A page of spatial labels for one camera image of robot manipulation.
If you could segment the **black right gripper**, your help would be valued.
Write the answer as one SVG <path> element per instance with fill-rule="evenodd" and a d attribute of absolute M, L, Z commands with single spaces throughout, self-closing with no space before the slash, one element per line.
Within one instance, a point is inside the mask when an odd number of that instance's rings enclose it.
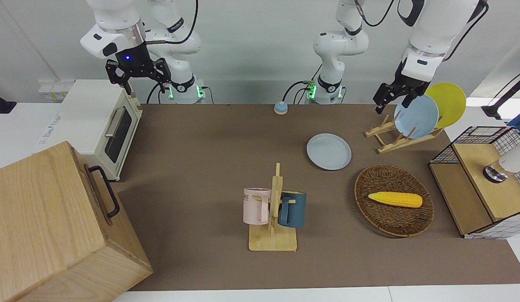
<path fill-rule="evenodd" d="M 146 42 L 116 53 L 116 59 L 106 61 L 106 72 L 110 82 L 124 88 L 128 96 L 132 95 L 130 77 L 154 78 L 161 93 L 165 92 L 165 84 L 171 82 L 167 61 L 164 58 L 152 61 Z"/>

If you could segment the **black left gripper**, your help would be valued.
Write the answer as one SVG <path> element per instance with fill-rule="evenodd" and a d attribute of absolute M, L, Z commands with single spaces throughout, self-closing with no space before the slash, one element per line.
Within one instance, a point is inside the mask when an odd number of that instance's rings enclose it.
<path fill-rule="evenodd" d="M 424 94 L 429 86 L 429 81 L 416 80 L 412 77 L 403 75 L 402 69 L 405 67 L 405 61 L 402 61 L 395 73 L 395 79 L 392 84 L 382 83 L 375 95 L 373 101 L 376 104 L 375 112 L 381 114 L 385 107 L 397 97 L 405 96 L 404 108 L 408 108 L 411 102 Z"/>

